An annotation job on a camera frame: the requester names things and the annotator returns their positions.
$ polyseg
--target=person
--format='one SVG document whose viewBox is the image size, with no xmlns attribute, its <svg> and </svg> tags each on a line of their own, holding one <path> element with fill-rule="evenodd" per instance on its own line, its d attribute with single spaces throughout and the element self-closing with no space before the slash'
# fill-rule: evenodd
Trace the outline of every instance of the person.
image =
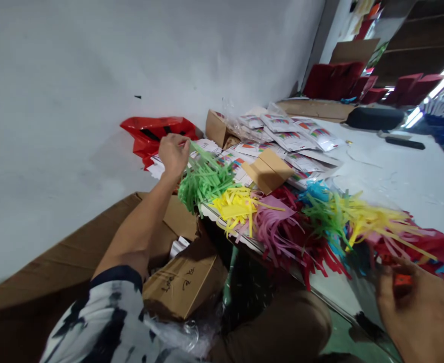
<svg viewBox="0 0 444 363">
<path fill-rule="evenodd" d="M 89 294 L 74 302 L 54 327 L 42 363 L 197 361 L 167 346 L 143 323 L 141 296 L 150 245 L 156 243 L 170 195 L 187 165 L 189 143 L 174 134 L 161 140 L 159 156 L 165 172 L 121 224 L 94 272 Z M 385 328 L 405 363 L 444 363 L 444 282 L 407 260 L 395 258 L 395 262 L 397 267 L 384 268 L 377 288 Z M 412 276 L 410 291 L 394 289 L 396 273 Z M 331 331 L 326 305 L 300 284 L 289 284 L 254 321 L 218 338 L 206 360 L 315 361 Z"/>
</svg>

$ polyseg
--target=red plastic bag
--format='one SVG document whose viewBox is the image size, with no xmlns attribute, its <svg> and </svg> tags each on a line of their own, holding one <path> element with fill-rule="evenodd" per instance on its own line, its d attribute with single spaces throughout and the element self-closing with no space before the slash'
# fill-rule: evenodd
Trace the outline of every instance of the red plastic bag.
<svg viewBox="0 0 444 363">
<path fill-rule="evenodd" d="M 158 152 L 160 140 L 169 133 L 198 140 L 195 125 L 184 117 L 130 117 L 121 123 L 135 139 L 133 153 L 143 159 L 145 170 L 153 164 L 151 156 Z"/>
</svg>

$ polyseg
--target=floor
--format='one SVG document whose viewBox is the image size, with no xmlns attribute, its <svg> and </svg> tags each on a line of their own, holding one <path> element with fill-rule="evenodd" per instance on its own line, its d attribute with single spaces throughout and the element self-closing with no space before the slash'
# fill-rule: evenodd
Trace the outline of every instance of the floor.
<svg viewBox="0 0 444 363">
<path fill-rule="evenodd" d="M 330 310 L 333 322 L 333 333 L 323 350 L 323 353 L 342 352 L 351 353 L 366 363 L 398 363 L 400 357 L 391 343 L 384 343 L 383 347 L 395 358 L 391 358 L 386 351 L 371 341 L 355 342 L 349 334 L 351 324 L 340 314 Z"/>
</svg>

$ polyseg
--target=brown pants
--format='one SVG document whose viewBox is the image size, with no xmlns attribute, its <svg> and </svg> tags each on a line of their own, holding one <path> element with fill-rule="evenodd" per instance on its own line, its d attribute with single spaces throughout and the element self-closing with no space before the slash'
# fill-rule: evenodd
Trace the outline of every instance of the brown pants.
<svg viewBox="0 0 444 363">
<path fill-rule="evenodd" d="M 329 309 L 310 292 L 283 287 L 254 321 L 219 338 L 207 357 L 213 363 L 312 362 L 328 343 Z"/>
</svg>

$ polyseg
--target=white table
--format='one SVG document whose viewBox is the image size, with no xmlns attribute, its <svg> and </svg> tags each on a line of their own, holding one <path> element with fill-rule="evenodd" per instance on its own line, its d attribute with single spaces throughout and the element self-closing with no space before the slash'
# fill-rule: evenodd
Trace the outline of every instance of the white table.
<svg viewBox="0 0 444 363">
<path fill-rule="evenodd" d="M 388 144 L 376 132 L 322 120 L 318 123 L 344 142 L 328 153 L 344 162 L 335 175 L 363 182 L 380 197 L 384 195 L 397 207 L 409 211 L 419 226 L 444 233 L 444 152 L 431 136 L 413 135 L 412 141 L 422 142 L 426 147 L 417 150 Z M 241 241 L 262 253 L 262 244 L 244 238 Z M 383 328 L 376 308 L 374 285 L 354 274 L 354 278 L 348 280 L 344 275 L 326 270 L 328 278 L 319 271 L 311 275 L 312 288 L 343 315 L 350 317 L 363 311 Z M 299 271 L 293 272 L 298 277 Z"/>
</svg>

